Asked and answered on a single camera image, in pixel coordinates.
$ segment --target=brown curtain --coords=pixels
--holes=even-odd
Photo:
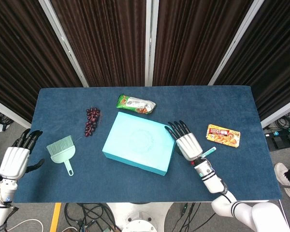
[[[153,85],[207,85],[252,0],[160,0]]]
[[[0,102],[30,122],[41,88],[81,86],[39,2],[0,0]]]
[[[143,86],[146,0],[52,0],[90,86]]]
[[[266,0],[215,85],[248,85],[263,120],[290,102],[290,0]]]

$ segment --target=blue tablecloth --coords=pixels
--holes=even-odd
[[[154,101],[153,113],[141,115],[116,108],[125,93]],[[102,122],[91,137],[84,136],[86,109],[101,109]],[[92,87],[46,88],[40,91],[32,130],[43,131],[29,165],[45,158],[44,165],[19,181],[15,201],[30,202],[199,202],[211,201],[196,171],[182,156],[173,154],[165,176],[107,159],[103,145],[114,119],[122,111],[160,123],[183,120],[197,137],[217,174],[238,200],[279,199],[270,154],[259,116],[246,86]],[[240,146],[233,148],[206,139],[208,124],[241,132]],[[53,163],[46,146],[72,135],[76,154],[70,163]]]

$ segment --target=white sneaker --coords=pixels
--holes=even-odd
[[[290,181],[285,176],[285,173],[288,171],[288,168],[283,163],[277,163],[274,167],[275,175],[277,180],[282,185],[290,185]],[[290,197],[290,188],[284,188],[286,194]]]

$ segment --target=robotic arm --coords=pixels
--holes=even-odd
[[[7,219],[18,210],[11,205],[17,190],[17,181],[25,173],[38,169],[44,163],[44,159],[42,159],[37,164],[27,167],[29,155],[42,134],[42,131],[36,130],[26,137],[29,131],[30,129],[25,130],[20,138],[7,148],[0,166],[2,176],[0,181],[0,232],[6,231]]]
[[[208,159],[202,158],[201,146],[193,133],[183,121],[169,122],[172,130],[165,127],[175,139],[186,160],[190,161],[199,177],[211,193],[221,196],[212,201],[211,205],[216,214],[224,217],[234,217],[250,227],[255,232],[289,232],[279,208],[273,203],[258,203],[253,207],[237,201],[228,191],[227,185],[217,176]]]

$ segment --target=snack package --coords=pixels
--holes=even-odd
[[[150,114],[156,104],[152,101],[142,100],[121,94],[117,101],[117,108],[132,110],[140,114]]]
[[[206,133],[206,138],[208,140],[233,147],[238,147],[240,145],[240,137],[241,133],[238,131],[212,124],[208,125]]]

